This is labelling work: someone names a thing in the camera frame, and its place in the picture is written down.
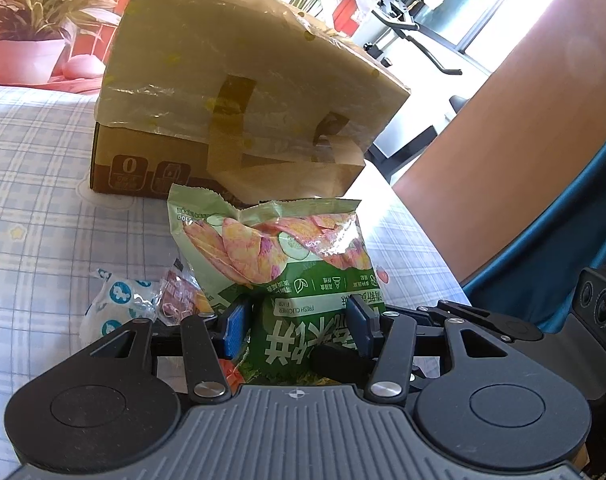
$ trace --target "chip bag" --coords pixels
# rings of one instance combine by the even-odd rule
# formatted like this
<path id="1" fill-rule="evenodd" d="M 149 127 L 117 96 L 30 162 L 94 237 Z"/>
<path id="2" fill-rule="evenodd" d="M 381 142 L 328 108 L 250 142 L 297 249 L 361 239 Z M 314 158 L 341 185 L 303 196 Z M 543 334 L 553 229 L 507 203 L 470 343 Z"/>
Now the chip bag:
<path id="1" fill-rule="evenodd" d="M 172 236 L 212 309 L 225 310 L 240 294 L 259 301 L 244 364 L 268 382 L 310 382 L 317 344 L 353 347 L 343 314 L 350 294 L 384 308 L 358 204 L 324 198 L 238 210 L 211 190 L 172 186 Z"/>

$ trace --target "blue curtain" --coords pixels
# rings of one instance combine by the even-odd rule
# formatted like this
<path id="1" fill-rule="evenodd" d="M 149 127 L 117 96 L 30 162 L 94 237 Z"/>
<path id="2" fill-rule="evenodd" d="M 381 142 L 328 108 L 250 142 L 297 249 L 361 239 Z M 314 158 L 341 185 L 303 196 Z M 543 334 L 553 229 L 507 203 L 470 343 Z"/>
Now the blue curtain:
<path id="1" fill-rule="evenodd" d="M 463 287 L 473 306 L 558 332 L 584 267 L 606 264 L 606 143 L 568 188 Z"/>

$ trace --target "metal screw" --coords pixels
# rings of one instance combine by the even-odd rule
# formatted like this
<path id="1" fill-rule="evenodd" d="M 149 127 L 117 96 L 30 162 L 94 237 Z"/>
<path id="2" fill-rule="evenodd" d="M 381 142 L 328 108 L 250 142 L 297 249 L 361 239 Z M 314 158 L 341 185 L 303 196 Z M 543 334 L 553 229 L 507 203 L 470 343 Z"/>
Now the metal screw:
<path id="1" fill-rule="evenodd" d="M 194 386 L 194 393 L 199 397 L 213 399 L 214 397 L 220 397 L 225 393 L 225 386 L 214 381 L 207 381 Z"/>
<path id="2" fill-rule="evenodd" d="M 391 381 L 381 381 L 374 383 L 369 390 L 377 397 L 396 397 L 403 391 L 403 388 Z"/>

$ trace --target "cardboard box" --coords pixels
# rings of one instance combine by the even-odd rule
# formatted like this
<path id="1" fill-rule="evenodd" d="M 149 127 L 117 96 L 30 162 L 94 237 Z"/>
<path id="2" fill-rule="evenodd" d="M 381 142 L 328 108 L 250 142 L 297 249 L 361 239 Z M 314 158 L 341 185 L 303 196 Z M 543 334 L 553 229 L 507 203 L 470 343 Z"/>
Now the cardboard box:
<path id="1" fill-rule="evenodd" d="M 166 157 L 170 138 L 207 145 L 189 147 L 207 153 L 191 174 L 246 203 L 342 195 L 409 95 L 350 40 L 278 0 L 130 0 L 102 81 L 99 124 L 160 134 Z M 130 180 L 120 177 L 121 192 L 138 188 Z"/>
<path id="2" fill-rule="evenodd" d="M 127 128 L 96 124 L 90 189 L 99 193 L 167 199 L 172 184 L 206 187 L 246 206 L 207 173 L 208 146 Z"/>

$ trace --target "pink plant pot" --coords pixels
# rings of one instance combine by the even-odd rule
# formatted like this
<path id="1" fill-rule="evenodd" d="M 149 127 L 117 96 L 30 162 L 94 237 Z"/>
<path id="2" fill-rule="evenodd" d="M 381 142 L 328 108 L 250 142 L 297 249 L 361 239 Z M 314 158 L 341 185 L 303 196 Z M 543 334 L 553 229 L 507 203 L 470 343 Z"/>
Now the pink plant pot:
<path id="1" fill-rule="evenodd" d="M 64 47 L 65 40 L 0 40 L 0 84 L 47 83 Z"/>

